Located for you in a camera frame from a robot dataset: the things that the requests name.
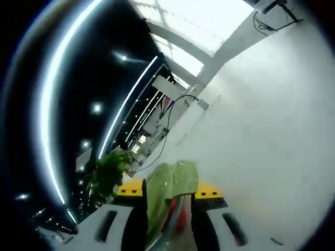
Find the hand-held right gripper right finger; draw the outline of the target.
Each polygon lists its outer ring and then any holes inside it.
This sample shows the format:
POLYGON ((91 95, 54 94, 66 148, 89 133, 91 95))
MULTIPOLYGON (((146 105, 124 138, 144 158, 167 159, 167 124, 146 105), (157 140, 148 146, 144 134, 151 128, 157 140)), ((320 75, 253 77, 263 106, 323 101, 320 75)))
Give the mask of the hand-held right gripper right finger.
POLYGON ((233 211, 220 191, 200 182, 191 196, 191 226, 198 250, 284 250, 256 221, 233 211))

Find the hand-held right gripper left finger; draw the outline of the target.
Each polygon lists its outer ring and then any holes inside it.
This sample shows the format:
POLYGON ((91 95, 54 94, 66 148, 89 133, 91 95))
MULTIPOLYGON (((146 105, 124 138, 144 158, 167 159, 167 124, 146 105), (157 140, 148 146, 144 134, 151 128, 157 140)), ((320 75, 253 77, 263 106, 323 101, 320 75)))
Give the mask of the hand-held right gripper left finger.
POLYGON ((147 209, 146 180, 133 179, 118 189, 112 204, 86 218, 59 250, 145 250, 147 209))

